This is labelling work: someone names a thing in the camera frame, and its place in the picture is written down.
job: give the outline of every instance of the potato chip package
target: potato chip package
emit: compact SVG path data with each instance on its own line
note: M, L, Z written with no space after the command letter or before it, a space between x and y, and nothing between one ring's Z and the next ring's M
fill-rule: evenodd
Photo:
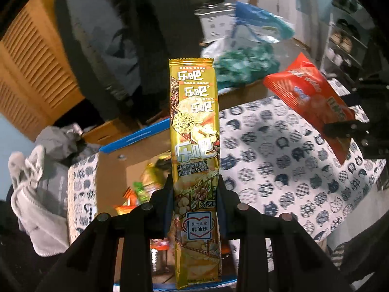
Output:
M329 138L323 128L324 124L353 120L355 114L304 54L286 71L268 75L263 84L318 130L340 164L345 162L351 139Z
M182 289L221 277L219 106L213 59L173 59L169 64L176 285Z

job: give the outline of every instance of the floor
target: floor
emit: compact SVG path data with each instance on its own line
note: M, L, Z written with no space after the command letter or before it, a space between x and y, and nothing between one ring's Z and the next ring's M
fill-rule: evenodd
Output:
M274 52L280 61L280 71L285 70L303 52L308 58L308 52L294 40L288 40L274 44ZM380 219L389 210L389 190L378 191L373 187L365 199L351 212L347 219L327 237L327 244L335 249L339 244L349 241ZM355 289L358 289L368 276L361 281L354 282Z

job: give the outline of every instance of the yellow snack package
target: yellow snack package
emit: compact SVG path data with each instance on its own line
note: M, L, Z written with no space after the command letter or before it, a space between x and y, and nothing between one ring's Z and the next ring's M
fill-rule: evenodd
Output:
M169 64L176 287L182 289L221 277L219 105L213 59L172 59Z

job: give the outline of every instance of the wooden cabinet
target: wooden cabinet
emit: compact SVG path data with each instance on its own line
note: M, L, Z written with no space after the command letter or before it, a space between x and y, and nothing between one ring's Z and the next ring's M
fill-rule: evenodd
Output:
M0 41L0 113L31 140L84 99L48 5L30 0Z

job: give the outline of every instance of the bolt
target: bolt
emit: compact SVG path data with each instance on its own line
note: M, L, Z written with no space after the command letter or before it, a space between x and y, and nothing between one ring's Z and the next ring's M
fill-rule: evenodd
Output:
M287 222L290 222L291 220L293 220L292 214L289 214L289 213L282 213L282 214L281 214L281 218L282 218L284 221L287 221Z
M97 220L100 222L104 222L108 219L109 214L108 213L101 213L97 216Z
M238 210L248 210L248 205L246 203L239 203L237 207Z
M152 209L151 203L143 203L141 206L142 206L142 210L151 210Z

